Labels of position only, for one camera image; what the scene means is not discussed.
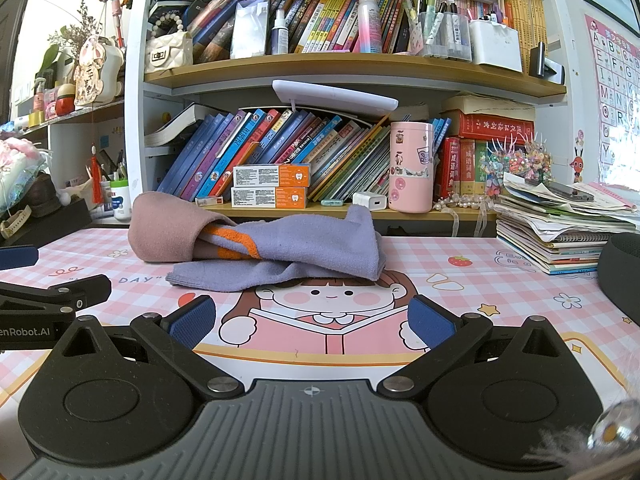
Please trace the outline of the black fabric storage bag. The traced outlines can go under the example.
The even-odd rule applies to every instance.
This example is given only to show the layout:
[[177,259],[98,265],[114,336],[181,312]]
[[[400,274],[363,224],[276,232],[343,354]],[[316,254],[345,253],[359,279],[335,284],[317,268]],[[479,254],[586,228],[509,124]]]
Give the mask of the black fabric storage bag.
[[604,245],[597,266],[600,289],[628,318],[640,323],[640,235],[620,233]]

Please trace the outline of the stack of papers and notebooks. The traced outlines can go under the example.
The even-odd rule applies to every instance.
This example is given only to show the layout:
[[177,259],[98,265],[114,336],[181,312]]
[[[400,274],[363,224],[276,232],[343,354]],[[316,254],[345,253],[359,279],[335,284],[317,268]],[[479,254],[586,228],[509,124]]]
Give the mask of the stack of papers and notebooks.
[[593,271],[613,235],[639,229],[639,206],[597,183],[504,174],[494,211],[498,237],[550,275]]

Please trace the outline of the purple pink orange sweater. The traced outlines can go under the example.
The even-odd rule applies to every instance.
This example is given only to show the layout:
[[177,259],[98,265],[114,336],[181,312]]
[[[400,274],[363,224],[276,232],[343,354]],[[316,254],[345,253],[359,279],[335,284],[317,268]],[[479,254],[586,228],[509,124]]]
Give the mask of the purple pink orange sweater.
[[370,212],[351,206],[344,219],[293,214],[236,224],[177,197],[146,192],[134,201],[128,240],[147,263],[171,263],[173,285],[242,292],[296,278],[377,280],[381,235]]

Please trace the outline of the red thick dictionary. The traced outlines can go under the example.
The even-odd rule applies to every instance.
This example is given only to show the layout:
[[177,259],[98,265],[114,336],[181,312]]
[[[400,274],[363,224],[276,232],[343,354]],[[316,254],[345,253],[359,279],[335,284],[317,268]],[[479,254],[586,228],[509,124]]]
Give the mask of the red thick dictionary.
[[529,120],[512,119],[487,114],[463,114],[459,116],[458,136],[472,140],[507,140],[516,144],[533,141],[535,125]]

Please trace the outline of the white quilted mini handbag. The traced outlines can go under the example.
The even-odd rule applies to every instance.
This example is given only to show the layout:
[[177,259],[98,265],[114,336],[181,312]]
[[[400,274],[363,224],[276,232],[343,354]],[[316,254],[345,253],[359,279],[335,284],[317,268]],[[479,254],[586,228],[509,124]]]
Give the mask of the white quilted mini handbag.
[[193,41],[176,12],[163,14],[153,25],[146,43],[146,74],[166,72],[193,64]]

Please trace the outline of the alphabet wall poster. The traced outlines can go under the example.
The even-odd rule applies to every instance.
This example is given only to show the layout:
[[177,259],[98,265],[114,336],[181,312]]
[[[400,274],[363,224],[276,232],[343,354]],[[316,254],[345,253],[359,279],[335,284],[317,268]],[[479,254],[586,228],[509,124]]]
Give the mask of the alphabet wall poster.
[[599,180],[639,188],[639,48],[587,15],[599,112]]

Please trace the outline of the orange toothpaste box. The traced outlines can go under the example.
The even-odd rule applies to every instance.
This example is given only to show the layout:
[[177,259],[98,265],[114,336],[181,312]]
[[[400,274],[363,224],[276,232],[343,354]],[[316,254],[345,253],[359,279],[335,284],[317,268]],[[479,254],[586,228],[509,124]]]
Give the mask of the orange toothpaste box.
[[231,205],[234,208],[304,209],[307,205],[307,189],[299,186],[234,186],[231,189]]
[[308,188],[309,165],[242,165],[233,168],[233,185],[236,188]]

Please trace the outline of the small white spray bottle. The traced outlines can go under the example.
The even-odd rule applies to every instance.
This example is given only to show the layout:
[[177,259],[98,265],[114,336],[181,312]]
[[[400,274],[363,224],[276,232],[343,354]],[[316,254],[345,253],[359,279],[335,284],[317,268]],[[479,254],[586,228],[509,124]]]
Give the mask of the small white spray bottle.
[[283,9],[277,10],[270,38],[272,55],[288,53],[288,24]]

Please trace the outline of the clear pen holder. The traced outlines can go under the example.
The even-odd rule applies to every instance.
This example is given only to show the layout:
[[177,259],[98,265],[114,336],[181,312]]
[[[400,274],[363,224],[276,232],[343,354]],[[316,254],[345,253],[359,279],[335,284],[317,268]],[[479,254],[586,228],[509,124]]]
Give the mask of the clear pen holder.
[[422,55],[472,61],[469,19],[465,15],[436,12],[424,27]]

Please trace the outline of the lower orange toothpaste box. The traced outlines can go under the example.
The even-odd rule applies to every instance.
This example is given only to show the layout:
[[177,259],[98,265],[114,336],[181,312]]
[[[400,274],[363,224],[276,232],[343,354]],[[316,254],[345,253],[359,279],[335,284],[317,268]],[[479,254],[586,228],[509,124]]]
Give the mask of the lower orange toothpaste box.
[[231,205],[234,208],[304,209],[307,205],[307,189],[299,186],[234,186],[231,189]]

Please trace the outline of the wooden white bookshelf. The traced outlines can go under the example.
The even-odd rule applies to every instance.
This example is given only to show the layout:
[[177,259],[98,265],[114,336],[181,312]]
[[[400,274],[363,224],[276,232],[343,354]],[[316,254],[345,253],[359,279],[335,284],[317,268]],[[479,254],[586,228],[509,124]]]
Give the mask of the wooden white bookshelf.
[[146,74],[144,50],[150,32],[150,4],[151,0],[134,0],[128,25],[125,146],[132,197],[156,188],[160,180],[163,157],[147,150],[144,140],[153,113],[191,101],[227,110],[249,102],[265,104],[274,97],[271,83],[275,79],[334,84],[383,96],[405,89],[465,90],[547,104],[560,102],[566,95],[560,84],[503,68],[405,54],[319,52],[258,56]]

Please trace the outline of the pink checked cartoon desk mat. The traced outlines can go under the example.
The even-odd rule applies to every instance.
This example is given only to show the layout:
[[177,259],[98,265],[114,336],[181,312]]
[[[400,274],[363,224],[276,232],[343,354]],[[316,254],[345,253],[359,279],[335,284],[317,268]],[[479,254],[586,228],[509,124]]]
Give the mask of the pink checked cartoon desk mat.
[[[547,275],[495,238],[383,237],[386,269],[375,282],[298,280],[248,292],[202,292],[169,285],[171,264],[136,257],[125,229],[88,229],[39,251],[34,266],[1,281],[46,288],[105,274],[110,299],[88,309],[103,324],[128,325],[209,294],[215,328],[196,351],[250,385],[254,377],[343,379],[376,384],[427,352],[409,327],[415,294],[462,315],[520,326],[548,318],[585,370],[603,406],[639,396],[639,326],[600,291],[594,272]],[[47,351],[1,355],[1,479],[32,461],[16,420],[18,402]]]

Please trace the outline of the white storage box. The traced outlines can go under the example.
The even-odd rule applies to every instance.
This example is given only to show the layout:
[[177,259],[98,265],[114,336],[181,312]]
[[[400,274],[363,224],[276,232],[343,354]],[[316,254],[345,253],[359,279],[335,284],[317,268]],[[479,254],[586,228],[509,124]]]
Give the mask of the white storage box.
[[518,32],[492,21],[470,21],[472,62],[521,73],[522,60]]

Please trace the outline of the pink gradient bottle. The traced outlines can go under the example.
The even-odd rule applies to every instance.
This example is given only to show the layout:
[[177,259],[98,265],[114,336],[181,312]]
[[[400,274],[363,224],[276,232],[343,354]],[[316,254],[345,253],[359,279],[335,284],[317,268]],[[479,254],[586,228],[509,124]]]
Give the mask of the pink gradient bottle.
[[359,51],[381,53],[380,14],[376,0],[358,0]]

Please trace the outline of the white charger cube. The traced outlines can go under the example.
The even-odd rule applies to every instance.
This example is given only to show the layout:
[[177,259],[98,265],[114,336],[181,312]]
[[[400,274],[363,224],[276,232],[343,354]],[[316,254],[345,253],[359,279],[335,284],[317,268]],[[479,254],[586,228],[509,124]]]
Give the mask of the white charger cube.
[[352,203],[366,207],[370,211],[379,211],[387,207],[387,197],[373,192],[356,192],[352,196]]

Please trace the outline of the upper orange toothpaste box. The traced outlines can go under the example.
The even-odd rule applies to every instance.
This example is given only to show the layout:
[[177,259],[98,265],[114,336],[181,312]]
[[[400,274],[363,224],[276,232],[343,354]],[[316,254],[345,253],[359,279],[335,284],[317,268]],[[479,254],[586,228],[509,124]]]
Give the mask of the upper orange toothpaste box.
[[309,165],[242,165],[233,168],[233,185],[236,188],[308,188]]

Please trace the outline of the white green-lid pen jar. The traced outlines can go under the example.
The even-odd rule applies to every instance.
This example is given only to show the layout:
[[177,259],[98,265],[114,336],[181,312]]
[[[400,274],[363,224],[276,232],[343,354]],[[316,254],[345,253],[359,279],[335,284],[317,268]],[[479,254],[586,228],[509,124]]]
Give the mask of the white green-lid pen jar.
[[129,184],[126,179],[111,182],[111,200],[114,218],[120,222],[131,219]]

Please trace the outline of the colourful bead ornament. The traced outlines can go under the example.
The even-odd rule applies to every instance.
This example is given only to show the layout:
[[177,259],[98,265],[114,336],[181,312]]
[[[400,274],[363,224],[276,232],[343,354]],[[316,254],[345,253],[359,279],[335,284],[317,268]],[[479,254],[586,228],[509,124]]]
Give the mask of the colourful bead ornament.
[[480,169],[485,174],[485,194],[498,196],[503,188],[505,174],[514,174],[534,184],[551,179],[552,158],[544,144],[537,140],[518,145],[515,140],[492,140],[480,158]]

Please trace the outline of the pink sticker tumbler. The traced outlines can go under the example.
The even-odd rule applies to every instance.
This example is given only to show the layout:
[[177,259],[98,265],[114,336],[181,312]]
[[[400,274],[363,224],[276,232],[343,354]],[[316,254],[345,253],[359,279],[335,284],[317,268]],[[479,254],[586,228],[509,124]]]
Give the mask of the pink sticker tumbler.
[[433,134],[428,122],[390,124],[390,209],[406,214],[424,214],[432,209]]

